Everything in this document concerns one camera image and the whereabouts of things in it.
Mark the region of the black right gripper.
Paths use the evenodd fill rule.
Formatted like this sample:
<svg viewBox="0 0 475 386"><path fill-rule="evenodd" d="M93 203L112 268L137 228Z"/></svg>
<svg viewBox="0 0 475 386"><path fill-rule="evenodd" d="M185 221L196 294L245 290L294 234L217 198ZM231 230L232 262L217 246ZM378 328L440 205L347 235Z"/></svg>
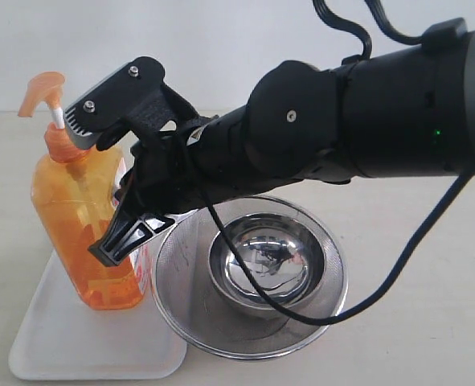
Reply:
<svg viewBox="0 0 475 386"><path fill-rule="evenodd" d="M171 228L167 215L202 207L182 148L188 137L211 119L169 86L162 84L129 102L114 125L112 143L128 132L132 168L121 180L117 213L105 234L88 251L105 267L118 266L141 246Z"/></svg>

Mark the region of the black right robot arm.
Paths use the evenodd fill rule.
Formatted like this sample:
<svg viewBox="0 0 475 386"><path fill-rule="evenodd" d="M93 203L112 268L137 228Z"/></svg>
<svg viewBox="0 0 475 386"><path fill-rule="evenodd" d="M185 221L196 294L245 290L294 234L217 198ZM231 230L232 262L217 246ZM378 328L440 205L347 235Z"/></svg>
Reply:
<svg viewBox="0 0 475 386"><path fill-rule="evenodd" d="M126 132L138 143L119 207L89 247L119 265L182 214L312 179L458 175L475 170L475 31L463 19L429 28L418 47L320 71L288 60L247 103L199 116L145 60L143 77L120 73L96 94L105 150ZM159 228L151 225L159 219Z"/></svg>

